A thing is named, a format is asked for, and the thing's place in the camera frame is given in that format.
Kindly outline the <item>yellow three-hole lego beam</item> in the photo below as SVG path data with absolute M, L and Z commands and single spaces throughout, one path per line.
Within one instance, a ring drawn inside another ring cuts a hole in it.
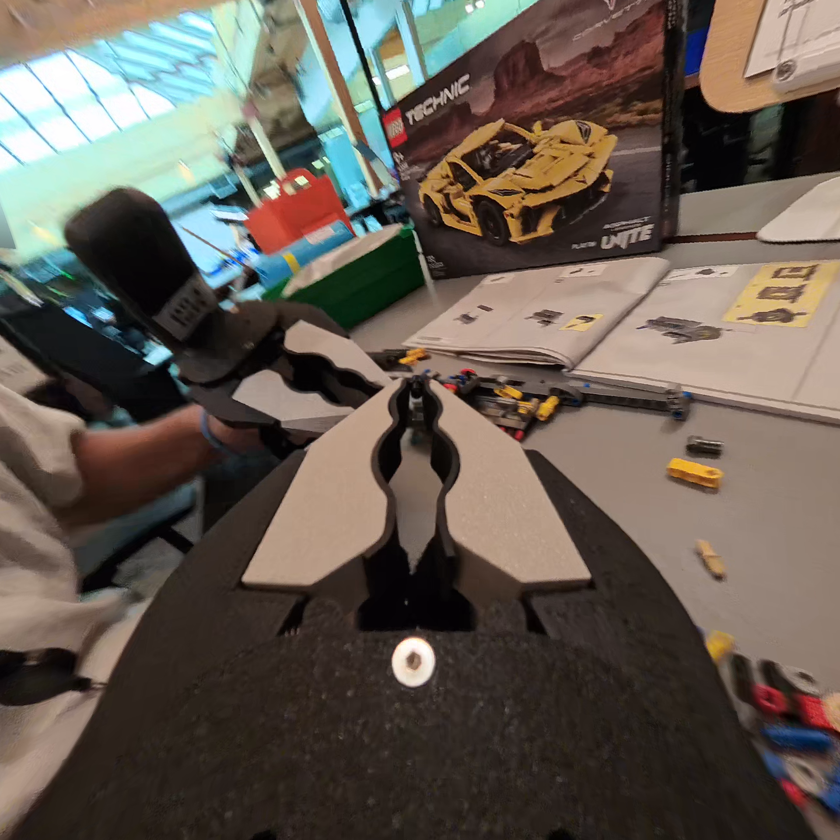
M 666 466 L 666 475 L 696 487 L 718 490 L 725 476 L 722 470 L 685 458 L 672 458 Z

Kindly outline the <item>red plastic tote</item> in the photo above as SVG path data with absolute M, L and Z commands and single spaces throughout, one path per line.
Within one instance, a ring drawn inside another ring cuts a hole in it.
M 340 196 L 328 175 L 291 170 L 276 183 L 278 194 L 262 199 L 247 214 L 245 227 L 264 254 L 274 254 L 300 239 L 312 244 L 338 223 L 355 236 Z

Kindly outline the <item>blue cylinder roll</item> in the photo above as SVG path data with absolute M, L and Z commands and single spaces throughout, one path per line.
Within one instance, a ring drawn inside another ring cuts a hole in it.
M 255 259 L 258 283 L 270 289 L 285 284 L 316 258 L 349 243 L 355 238 L 352 227 L 340 220 L 323 225 L 272 254 Z

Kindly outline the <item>lego set box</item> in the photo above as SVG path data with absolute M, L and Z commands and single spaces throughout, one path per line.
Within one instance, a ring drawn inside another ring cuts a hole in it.
M 661 251 L 686 6 L 536 2 L 382 115 L 434 280 Z

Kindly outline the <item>white paper bag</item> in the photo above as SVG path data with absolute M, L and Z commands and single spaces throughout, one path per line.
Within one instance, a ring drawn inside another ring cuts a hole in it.
M 403 224 L 391 224 L 381 230 L 334 248 L 304 266 L 280 291 L 280 299 L 290 299 L 294 294 L 325 279 L 341 268 L 352 265 L 357 260 L 376 252 L 386 243 L 398 236 L 404 229 Z

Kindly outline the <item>pile of lego pins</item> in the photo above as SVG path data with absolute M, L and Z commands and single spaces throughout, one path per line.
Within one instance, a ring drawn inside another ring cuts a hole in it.
M 838 824 L 838 689 L 806 669 L 747 656 L 727 633 L 700 634 L 770 776 L 801 811 Z

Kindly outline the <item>white shirt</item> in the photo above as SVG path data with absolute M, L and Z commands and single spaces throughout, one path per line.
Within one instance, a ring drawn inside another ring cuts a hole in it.
M 81 600 L 56 512 L 79 498 L 71 444 L 81 420 L 1 389 L 1 649 L 65 648 L 78 673 L 106 682 L 127 630 L 121 595 Z M 102 689 L 2 707 L 1 824 L 11 837 L 73 749 Z

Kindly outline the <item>instruction booklet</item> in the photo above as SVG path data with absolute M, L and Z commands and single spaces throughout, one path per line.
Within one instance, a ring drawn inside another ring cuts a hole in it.
M 509 271 L 405 339 L 471 361 L 838 424 L 837 260 L 673 269 L 611 259 Z

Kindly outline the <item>lego chassis assembly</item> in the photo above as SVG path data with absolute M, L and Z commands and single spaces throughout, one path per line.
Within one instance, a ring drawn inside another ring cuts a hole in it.
M 567 377 L 557 382 L 523 381 L 501 375 L 481 376 L 472 369 L 447 377 L 437 375 L 436 380 L 519 442 L 565 407 L 577 409 L 589 404 L 625 407 L 684 422 L 694 399 L 687 389 L 676 384 L 650 388 Z

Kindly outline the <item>green plastic bin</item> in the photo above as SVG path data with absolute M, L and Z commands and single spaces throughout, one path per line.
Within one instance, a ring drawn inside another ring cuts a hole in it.
M 262 287 L 262 300 L 305 303 L 351 329 L 402 300 L 425 283 L 413 228 L 405 225 L 391 241 L 325 279 L 280 299 L 286 285 Z

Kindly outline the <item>printed instruction sheet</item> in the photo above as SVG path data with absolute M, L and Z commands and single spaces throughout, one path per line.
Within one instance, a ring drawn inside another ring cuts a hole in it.
M 838 81 L 839 2 L 766 2 L 743 73 L 761 75 L 780 94 Z

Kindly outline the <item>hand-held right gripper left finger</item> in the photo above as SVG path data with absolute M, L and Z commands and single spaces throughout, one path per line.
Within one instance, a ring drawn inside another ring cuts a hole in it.
M 413 585 L 391 487 L 409 396 L 394 381 L 308 448 L 243 588 L 331 600 L 360 628 L 410 626 Z

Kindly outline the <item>wooden document board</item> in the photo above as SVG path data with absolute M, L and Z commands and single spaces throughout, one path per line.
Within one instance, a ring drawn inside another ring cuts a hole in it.
M 703 98 L 715 110 L 754 112 L 838 90 L 838 77 L 777 92 L 769 72 L 751 78 L 743 75 L 764 6 L 764 1 L 714 4 L 698 78 Z

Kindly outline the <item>small lego beam assembly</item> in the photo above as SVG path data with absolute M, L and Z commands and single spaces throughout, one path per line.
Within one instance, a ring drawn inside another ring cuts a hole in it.
M 408 404 L 406 429 L 408 444 L 419 447 L 428 443 L 431 435 L 432 421 L 426 415 L 426 385 L 430 370 L 413 375 L 408 382 Z

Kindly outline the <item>white stand base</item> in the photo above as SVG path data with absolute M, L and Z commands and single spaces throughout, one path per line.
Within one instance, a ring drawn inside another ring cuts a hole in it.
M 757 233 L 764 243 L 788 245 L 839 241 L 839 177 L 799 197 Z

